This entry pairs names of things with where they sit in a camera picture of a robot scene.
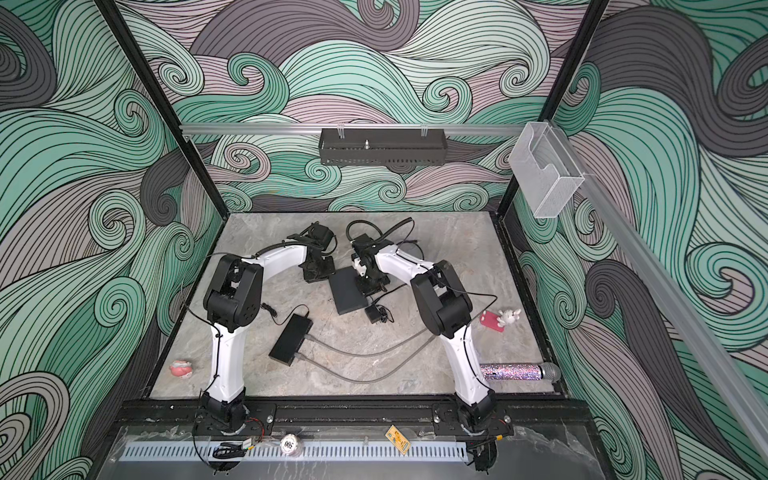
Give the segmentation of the large black switch box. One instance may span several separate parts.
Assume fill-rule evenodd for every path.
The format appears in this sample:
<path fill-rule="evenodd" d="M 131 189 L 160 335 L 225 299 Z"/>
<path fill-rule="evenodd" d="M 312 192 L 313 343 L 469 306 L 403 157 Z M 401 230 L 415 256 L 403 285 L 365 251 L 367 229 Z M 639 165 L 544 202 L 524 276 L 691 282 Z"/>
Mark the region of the large black switch box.
<path fill-rule="evenodd" d="M 353 267 L 344 267 L 337 270 L 329 278 L 329 284 L 339 315 L 345 315 L 368 306 L 368 299 L 357 287 L 356 279 L 359 277 Z"/>

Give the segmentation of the black wall power adapter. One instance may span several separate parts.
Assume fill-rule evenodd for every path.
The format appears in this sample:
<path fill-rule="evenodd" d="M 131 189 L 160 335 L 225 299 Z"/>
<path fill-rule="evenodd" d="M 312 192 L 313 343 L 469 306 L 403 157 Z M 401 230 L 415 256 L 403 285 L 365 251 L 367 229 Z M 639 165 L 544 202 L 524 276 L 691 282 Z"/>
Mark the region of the black wall power adapter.
<path fill-rule="evenodd" d="M 364 309 L 364 312 L 371 324 L 390 321 L 389 310 L 383 305 L 369 305 Z"/>

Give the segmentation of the small black ribbed switch box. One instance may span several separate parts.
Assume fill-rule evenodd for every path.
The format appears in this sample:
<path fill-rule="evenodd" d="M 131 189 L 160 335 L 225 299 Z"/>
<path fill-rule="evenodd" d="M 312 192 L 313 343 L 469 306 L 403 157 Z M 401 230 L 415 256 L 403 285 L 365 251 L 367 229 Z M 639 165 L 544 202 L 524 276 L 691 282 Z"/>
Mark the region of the small black ribbed switch box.
<path fill-rule="evenodd" d="M 312 326 L 313 321 L 309 317 L 293 314 L 270 350 L 269 358 L 291 366 Z"/>

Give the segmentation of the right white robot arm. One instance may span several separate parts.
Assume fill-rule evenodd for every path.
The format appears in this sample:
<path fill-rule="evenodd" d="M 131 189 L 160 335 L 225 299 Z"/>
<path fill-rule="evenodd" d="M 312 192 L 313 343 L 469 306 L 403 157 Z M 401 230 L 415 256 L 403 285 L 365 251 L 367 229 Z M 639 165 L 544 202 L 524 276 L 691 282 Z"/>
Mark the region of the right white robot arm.
<path fill-rule="evenodd" d="M 473 436 L 489 428 L 495 391 L 482 379 L 471 326 L 473 294 L 465 289 L 453 266 L 431 262 L 389 245 L 375 253 L 354 253 L 353 268 L 359 277 L 380 285 L 392 276 L 410 286 L 426 329 L 437 336 L 446 352 L 454 378 L 457 416 Z"/>

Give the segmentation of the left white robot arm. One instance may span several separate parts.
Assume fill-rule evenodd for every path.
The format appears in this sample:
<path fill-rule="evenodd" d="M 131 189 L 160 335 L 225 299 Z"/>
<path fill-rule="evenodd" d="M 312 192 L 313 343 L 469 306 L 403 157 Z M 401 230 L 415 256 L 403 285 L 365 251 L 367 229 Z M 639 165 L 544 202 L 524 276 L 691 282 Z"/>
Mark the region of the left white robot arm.
<path fill-rule="evenodd" d="M 225 254 L 219 260 L 203 299 L 205 321 L 212 334 L 209 385 L 201 395 L 204 412 L 225 435 L 245 426 L 243 361 L 246 333 L 261 309 L 265 281 L 293 267 L 321 278 L 329 276 L 333 259 L 326 252 L 333 240 L 293 235 L 250 256 Z"/>

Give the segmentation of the pink toy with white bunny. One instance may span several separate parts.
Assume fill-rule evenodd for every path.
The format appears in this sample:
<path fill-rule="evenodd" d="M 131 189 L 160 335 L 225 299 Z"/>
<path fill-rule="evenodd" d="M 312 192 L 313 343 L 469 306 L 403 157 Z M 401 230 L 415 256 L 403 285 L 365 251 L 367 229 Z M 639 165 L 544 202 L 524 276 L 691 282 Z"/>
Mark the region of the pink toy with white bunny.
<path fill-rule="evenodd" d="M 504 332 L 505 328 L 513 325 L 520 319 L 521 309 L 502 310 L 498 313 L 491 310 L 485 310 L 480 316 L 480 324 L 496 332 Z"/>

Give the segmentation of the yellow tag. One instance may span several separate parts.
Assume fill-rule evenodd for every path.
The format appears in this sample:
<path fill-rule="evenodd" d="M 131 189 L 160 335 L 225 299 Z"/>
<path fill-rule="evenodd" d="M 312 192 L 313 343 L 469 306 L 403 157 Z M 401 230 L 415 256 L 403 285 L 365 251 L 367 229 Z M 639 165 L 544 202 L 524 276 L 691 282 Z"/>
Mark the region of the yellow tag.
<path fill-rule="evenodd" d="M 408 455 L 411 449 L 411 442 L 395 425 L 389 427 L 385 436 L 401 455 Z"/>

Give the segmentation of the glittery microphone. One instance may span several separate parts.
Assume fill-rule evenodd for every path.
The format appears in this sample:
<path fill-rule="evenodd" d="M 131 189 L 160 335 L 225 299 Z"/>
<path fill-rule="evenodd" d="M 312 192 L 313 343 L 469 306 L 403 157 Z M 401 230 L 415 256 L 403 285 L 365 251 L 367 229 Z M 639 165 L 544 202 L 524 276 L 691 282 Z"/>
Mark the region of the glittery microphone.
<path fill-rule="evenodd" d="M 543 363 L 486 363 L 481 370 L 487 380 L 492 381 L 548 381 L 556 383 L 561 379 L 560 368 L 550 362 Z"/>

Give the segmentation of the black perforated wall tray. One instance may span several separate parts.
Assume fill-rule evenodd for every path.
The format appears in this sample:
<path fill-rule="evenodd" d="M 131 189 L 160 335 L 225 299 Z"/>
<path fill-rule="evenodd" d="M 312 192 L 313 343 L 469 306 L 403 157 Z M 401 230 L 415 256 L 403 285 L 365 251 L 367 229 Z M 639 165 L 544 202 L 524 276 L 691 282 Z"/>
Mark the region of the black perforated wall tray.
<path fill-rule="evenodd" d="M 348 130 L 340 135 L 324 129 L 319 137 L 321 162 L 330 166 L 384 166 L 396 172 L 445 163 L 448 153 L 443 130 Z"/>

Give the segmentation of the aluminium wall rail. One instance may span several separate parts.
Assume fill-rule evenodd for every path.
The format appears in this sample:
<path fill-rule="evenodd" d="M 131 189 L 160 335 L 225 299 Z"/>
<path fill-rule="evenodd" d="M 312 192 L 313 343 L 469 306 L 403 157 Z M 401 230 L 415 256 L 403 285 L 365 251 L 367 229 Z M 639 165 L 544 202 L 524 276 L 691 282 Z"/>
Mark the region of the aluminium wall rail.
<path fill-rule="evenodd" d="M 179 126 L 185 136 L 195 135 L 320 135 L 324 129 L 344 135 L 348 130 L 443 130 L 447 136 L 512 136 L 519 135 L 525 124 L 375 124 L 375 123 L 183 123 Z"/>

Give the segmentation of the clear plastic wall bin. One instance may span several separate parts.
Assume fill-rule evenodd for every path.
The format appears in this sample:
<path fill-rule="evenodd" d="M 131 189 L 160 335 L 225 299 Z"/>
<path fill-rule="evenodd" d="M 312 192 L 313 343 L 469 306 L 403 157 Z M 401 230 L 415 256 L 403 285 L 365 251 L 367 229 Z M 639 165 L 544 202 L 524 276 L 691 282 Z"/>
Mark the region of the clear plastic wall bin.
<path fill-rule="evenodd" d="M 508 163 L 537 219 L 556 218 L 584 181 L 568 137 L 550 122 L 527 123 Z"/>

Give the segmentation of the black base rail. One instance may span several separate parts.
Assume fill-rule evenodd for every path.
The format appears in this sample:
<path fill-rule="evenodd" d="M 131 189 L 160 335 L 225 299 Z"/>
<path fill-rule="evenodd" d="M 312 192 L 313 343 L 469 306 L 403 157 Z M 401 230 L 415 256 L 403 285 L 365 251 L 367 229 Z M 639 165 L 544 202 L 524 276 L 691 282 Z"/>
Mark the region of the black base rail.
<path fill-rule="evenodd" d="M 505 435 L 524 424 L 567 425 L 590 421 L 582 401 L 500 394 L 478 414 L 452 395 L 248 397 L 232 420 L 206 412 L 195 399 L 136 400 L 123 404 L 116 421 L 138 426 L 195 426 L 203 435 L 270 435 L 304 427 L 389 427 L 437 435 Z"/>

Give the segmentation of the black corner frame post right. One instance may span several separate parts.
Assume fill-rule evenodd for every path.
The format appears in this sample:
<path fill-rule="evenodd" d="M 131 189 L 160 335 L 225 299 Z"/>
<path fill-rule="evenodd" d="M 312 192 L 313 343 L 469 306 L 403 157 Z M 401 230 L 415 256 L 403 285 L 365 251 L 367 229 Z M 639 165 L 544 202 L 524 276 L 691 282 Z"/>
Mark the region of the black corner frame post right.
<path fill-rule="evenodd" d="M 554 86 L 545 102 L 541 114 L 536 122 L 550 122 L 555 125 L 554 117 L 565 98 L 572 81 L 575 79 L 588 47 L 595 35 L 608 3 L 606 1 L 591 1 L 588 3 L 585 15 L 579 25 L 577 33 L 566 50 L 563 66 L 556 77 Z M 513 200 L 519 193 L 523 193 L 518 181 L 513 174 L 510 185 L 503 196 L 498 208 L 498 216 L 502 220 L 511 218 L 514 214 Z"/>

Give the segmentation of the black corner frame post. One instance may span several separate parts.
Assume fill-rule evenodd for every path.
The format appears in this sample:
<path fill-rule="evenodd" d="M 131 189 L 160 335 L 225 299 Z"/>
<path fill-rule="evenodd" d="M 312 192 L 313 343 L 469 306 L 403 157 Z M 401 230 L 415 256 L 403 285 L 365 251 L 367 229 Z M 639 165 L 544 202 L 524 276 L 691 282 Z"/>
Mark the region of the black corner frame post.
<path fill-rule="evenodd" d="M 556 77 L 554 86 L 545 102 L 541 114 L 536 122 L 550 122 L 555 125 L 554 117 L 565 98 L 572 81 L 575 79 L 588 47 L 595 35 L 608 3 L 606 1 L 591 1 L 588 3 L 585 15 L 579 25 L 577 33 L 566 50 L 563 66 Z M 523 193 L 518 181 L 513 174 L 510 185 L 503 196 L 498 208 L 498 216 L 502 220 L 511 218 L 514 214 L 513 200 L 519 193 Z"/>
<path fill-rule="evenodd" d="M 177 143 L 182 155 L 187 160 L 192 171 L 200 181 L 204 191 L 212 201 L 219 216 L 223 220 L 229 218 L 229 209 L 226 206 L 222 196 L 215 186 L 206 165 L 202 160 L 196 146 L 187 140 L 181 131 L 181 122 L 174 111 L 167 96 L 163 92 L 159 81 L 152 72 L 152 69 L 144 57 L 136 39 L 130 32 L 130 29 L 119 12 L 117 4 L 114 1 L 95 0 L 96 7 L 110 28 L 113 36 L 121 47 L 126 58 L 132 65 L 141 84 L 147 90 L 149 97 L 157 108 L 165 125 L 171 132 L 172 137 Z"/>

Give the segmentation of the black corner frame post left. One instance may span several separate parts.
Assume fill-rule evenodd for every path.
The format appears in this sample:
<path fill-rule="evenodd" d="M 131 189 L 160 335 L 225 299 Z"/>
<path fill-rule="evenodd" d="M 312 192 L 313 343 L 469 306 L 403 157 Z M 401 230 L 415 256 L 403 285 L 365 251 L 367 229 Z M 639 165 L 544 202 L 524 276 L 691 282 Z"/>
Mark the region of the black corner frame post left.
<path fill-rule="evenodd" d="M 144 57 L 136 39 L 130 32 L 130 29 L 119 12 L 117 4 L 114 1 L 95 0 L 96 7 L 110 28 L 113 36 L 121 47 L 126 58 L 132 65 L 141 84 L 147 90 L 149 97 L 157 108 L 165 125 L 171 132 L 172 137 L 177 143 L 182 155 L 187 160 L 192 171 L 200 181 L 204 191 L 212 201 L 219 216 L 223 220 L 229 218 L 229 209 L 226 206 L 222 196 L 215 186 L 206 165 L 202 160 L 196 146 L 187 140 L 181 131 L 181 122 L 174 111 L 167 96 L 163 92 L 159 81 L 152 72 L 152 69 Z"/>

